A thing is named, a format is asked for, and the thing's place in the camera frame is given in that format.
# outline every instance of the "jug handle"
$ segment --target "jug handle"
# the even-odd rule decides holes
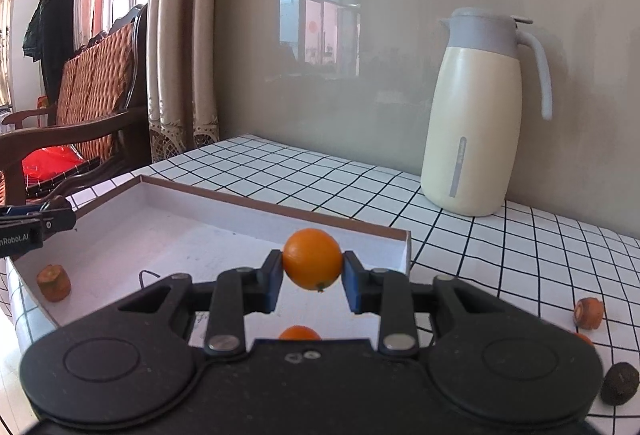
[[[538,65],[538,75],[540,76],[540,88],[542,89],[542,118],[551,120],[553,114],[553,99],[551,94],[551,74],[549,64],[546,62],[545,49],[538,39],[528,32],[516,30],[516,38],[519,45],[526,45],[533,49]]]

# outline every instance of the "coat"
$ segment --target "coat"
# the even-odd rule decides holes
[[[74,0],[40,0],[27,27],[22,50],[41,61],[49,104],[58,101],[62,70],[74,54]]]

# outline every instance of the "gray wall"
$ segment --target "gray wall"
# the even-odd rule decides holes
[[[554,85],[540,117],[532,54],[509,197],[640,235],[640,0],[359,0],[360,75],[287,75],[279,0],[216,0],[216,93],[224,136],[254,132],[420,172],[447,32],[460,6],[532,18]]]

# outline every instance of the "white tablecloth with black grid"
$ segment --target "white tablecloth with black grid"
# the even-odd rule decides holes
[[[283,206],[389,225],[412,232],[411,280],[450,274],[526,311],[575,331],[574,303],[598,297],[606,321],[593,332],[605,370],[640,368],[640,243],[613,231],[507,202],[471,219],[440,209],[419,177],[246,135],[133,172],[235,193]],[[75,208],[130,179],[98,184],[69,199]],[[45,319],[8,263],[8,288],[21,349],[48,333]],[[420,344],[431,341],[428,315],[417,315]],[[603,433],[636,435],[640,393],[613,408],[596,399],[590,421]]]

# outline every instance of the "wooden armrest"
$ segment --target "wooden armrest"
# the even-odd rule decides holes
[[[21,163],[37,149],[98,139],[146,119],[146,108],[130,108],[79,124],[3,133],[0,135],[0,170]]]
[[[44,204],[45,202],[52,201],[57,196],[72,195],[80,190],[90,188],[100,182],[112,179],[124,171],[126,171],[124,158],[122,155],[115,155],[88,173],[73,175],[72,177],[63,180],[55,187],[55,189],[53,189],[52,192],[49,193],[49,195],[41,198],[38,202]]]
[[[51,113],[54,110],[55,107],[56,107],[56,105],[52,105],[52,106],[48,106],[47,108],[35,108],[34,110],[16,111],[15,113],[11,113],[10,115],[7,115],[2,120],[2,124],[4,124],[5,126],[7,126],[9,124],[14,124],[15,125],[15,129],[21,129],[22,128],[22,122],[27,117],[36,117],[38,115],[47,115],[48,113]]]

